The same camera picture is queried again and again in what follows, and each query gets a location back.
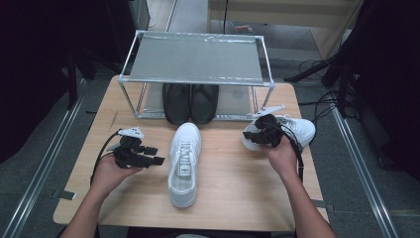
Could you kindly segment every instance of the metal frame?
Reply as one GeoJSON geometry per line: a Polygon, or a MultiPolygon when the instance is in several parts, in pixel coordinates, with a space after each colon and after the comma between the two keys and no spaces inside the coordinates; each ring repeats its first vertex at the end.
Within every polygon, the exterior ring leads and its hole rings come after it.
{"type": "MultiPolygon", "coordinates": [[[[141,111],[142,105],[144,103],[145,99],[145,93],[146,88],[148,86],[148,83],[154,83],[154,82],[160,82],[160,83],[190,83],[190,84],[218,84],[218,85],[238,85],[238,86],[247,86],[252,88],[252,98],[254,105],[252,109],[254,109],[254,113],[257,113],[260,109],[265,108],[266,104],[268,103],[269,97],[274,90],[275,83],[271,76],[271,70],[269,67],[269,61],[268,56],[266,53],[265,43],[263,40],[263,36],[237,36],[237,35],[218,35],[218,34],[190,34],[190,33],[168,33],[168,32],[148,32],[148,31],[136,31],[136,35],[133,39],[129,54],[127,56],[126,62],[124,64],[123,70],[121,74],[118,77],[118,83],[121,86],[121,89],[123,90],[123,93],[128,101],[128,104],[130,106],[130,109],[137,119],[142,118],[165,118],[163,111],[155,110],[155,111],[141,111]],[[129,69],[130,61],[133,62],[133,65],[136,64],[136,61],[132,59],[133,51],[135,50],[136,44],[139,43],[141,45],[142,38],[143,37],[151,37],[151,38],[161,38],[162,40],[167,40],[171,38],[177,38],[180,40],[191,40],[191,41],[200,41],[205,40],[208,41],[211,39],[213,43],[218,42],[233,42],[233,43],[255,43],[257,47],[257,51],[263,55],[263,59],[260,60],[260,68],[261,63],[266,63],[266,74],[268,75],[268,78],[212,78],[213,80],[203,80],[202,78],[162,78],[162,77],[140,77],[140,76],[132,76],[131,70],[129,69]],[[133,101],[130,99],[130,96],[127,92],[126,83],[132,83],[141,82],[143,84],[140,97],[137,102],[137,106],[133,103],[133,101]],[[262,107],[259,108],[258,106],[258,100],[257,100],[257,94],[255,87],[268,87],[268,93],[265,97],[265,100],[262,104],[262,107]]],[[[253,112],[246,113],[244,115],[225,115],[225,114],[218,114],[215,116],[215,120],[235,120],[235,121],[242,121],[242,120],[253,120],[252,116],[253,112]]]]}
{"type": "Polygon", "coordinates": [[[365,190],[365,193],[367,194],[367,199],[370,203],[371,210],[376,217],[377,224],[379,225],[383,237],[399,237],[398,231],[391,219],[388,209],[386,208],[385,202],[383,201],[382,196],[380,195],[377,186],[368,170],[365,159],[359,150],[358,144],[355,141],[347,120],[342,117],[337,108],[333,110],[333,114],[337,125],[339,126],[340,132],[342,133],[346,146],[349,149],[349,153],[353,164],[355,165],[356,172],[358,173],[359,179],[361,180],[362,186],[365,190]]]}

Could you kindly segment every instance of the finger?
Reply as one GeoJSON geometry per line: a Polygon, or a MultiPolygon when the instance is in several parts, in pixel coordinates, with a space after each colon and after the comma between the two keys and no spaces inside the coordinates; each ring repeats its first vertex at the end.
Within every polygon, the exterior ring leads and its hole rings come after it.
{"type": "Polygon", "coordinates": [[[124,169],[125,174],[126,174],[127,176],[130,176],[130,175],[136,174],[136,173],[138,173],[138,172],[140,172],[140,171],[142,171],[142,170],[143,170],[143,168],[138,168],[138,167],[129,167],[129,168],[124,169]]]}
{"type": "Polygon", "coordinates": [[[288,137],[286,137],[285,135],[282,135],[280,138],[280,144],[286,144],[286,143],[290,143],[290,140],[288,137]]]}
{"type": "Polygon", "coordinates": [[[270,149],[270,147],[268,145],[260,144],[260,149],[262,149],[262,151],[265,153],[270,149]]]}
{"type": "Polygon", "coordinates": [[[104,157],[102,158],[102,160],[105,160],[105,161],[112,161],[112,160],[116,160],[116,158],[114,157],[114,155],[113,155],[113,154],[109,154],[109,155],[104,156],[104,157]]]}

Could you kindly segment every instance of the metal rail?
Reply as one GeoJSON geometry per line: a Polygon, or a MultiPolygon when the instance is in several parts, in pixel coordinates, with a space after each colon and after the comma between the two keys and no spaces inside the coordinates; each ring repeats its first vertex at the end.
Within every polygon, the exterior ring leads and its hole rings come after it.
{"type": "Polygon", "coordinates": [[[77,115],[88,84],[89,83],[84,79],[80,81],[78,86],[80,96],[77,98],[74,107],[65,113],[64,118],[62,119],[61,124],[59,125],[52,139],[52,142],[47,149],[46,154],[44,155],[34,177],[32,178],[31,183],[26,189],[24,195],[21,197],[16,211],[13,214],[13,217],[10,220],[2,237],[19,237],[26,223],[26,220],[31,213],[31,210],[34,207],[34,204],[37,201],[37,198],[44,186],[44,183],[50,174],[56,156],[62,146],[63,141],[65,140],[65,137],[67,136],[69,128],[71,127],[74,118],[77,115]]]}
{"type": "Polygon", "coordinates": [[[173,22],[173,18],[175,16],[177,6],[178,6],[178,0],[174,0],[173,5],[172,5],[172,9],[170,10],[169,19],[167,21],[167,25],[166,25],[166,29],[165,29],[166,32],[170,32],[170,28],[172,27],[172,22],[173,22]]]}
{"type": "Polygon", "coordinates": [[[370,175],[361,151],[359,150],[359,147],[352,135],[352,131],[347,123],[347,120],[341,116],[337,108],[333,110],[333,114],[346,142],[347,148],[349,149],[351,158],[359,175],[359,179],[367,194],[367,199],[370,203],[373,214],[376,217],[379,228],[382,231],[383,237],[399,237],[396,228],[392,223],[391,217],[389,216],[386,205],[377,190],[376,184],[370,175]]]}

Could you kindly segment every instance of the wooden table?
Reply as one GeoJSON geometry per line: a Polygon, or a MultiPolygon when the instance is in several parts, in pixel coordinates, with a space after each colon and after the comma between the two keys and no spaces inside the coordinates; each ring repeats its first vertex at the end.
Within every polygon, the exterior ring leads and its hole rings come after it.
{"type": "MultiPolygon", "coordinates": [[[[132,93],[141,83],[132,83],[132,93]]],[[[266,88],[258,88],[265,95],[266,88]]],[[[279,114],[300,117],[292,85],[277,84],[268,106],[284,104],[279,114]]],[[[157,147],[165,157],[161,167],[150,167],[127,178],[103,204],[99,223],[104,225],[291,231],[294,221],[288,197],[277,173],[261,152],[248,151],[241,141],[248,122],[212,121],[198,126],[202,137],[198,160],[197,199],[179,209],[170,203],[167,191],[168,156],[177,126],[162,119],[135,119],[115,76],[82,147],[65,190],[76,192],[74,200],[62,199],[53,215],[56,223],[66,224],[89,189],[95,159],[105,141],[118,129],[140,126],[144,146],[157,147]]],[[[110,145],[118,142],[119,137],[110,145]]],[[[309,148],[303,152],[304,185],[311,198],[322,200],[309,148]]],[[[327,219],[324,208],[319,208],[327,219]]]]}

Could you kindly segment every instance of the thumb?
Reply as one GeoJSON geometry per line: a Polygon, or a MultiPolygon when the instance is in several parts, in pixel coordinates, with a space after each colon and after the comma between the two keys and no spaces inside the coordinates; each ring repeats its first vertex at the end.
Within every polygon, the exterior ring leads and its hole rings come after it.
{"type": "Polygon", "coordinates": [[[260,149],[262,149],[262,151],[265,153],[267,150],[270,149],[270,147],[268,145],[265,145],[265,144],[260,144],[260,149]]]}
{"type": "Polygon", "coordinates": [[[125,171],[125,175],[128,177],[128,176],[131,176],[131,175],[133,175],[133,174],[136,174],[136,173],[138,173],[138,172],[140,172],[140,171],[142,171],[143,170],[143,168],[138,168],[138,167],[129,167],[129,168],[126,168],[126,169],[124,169],[124,171],[125,171]]]}

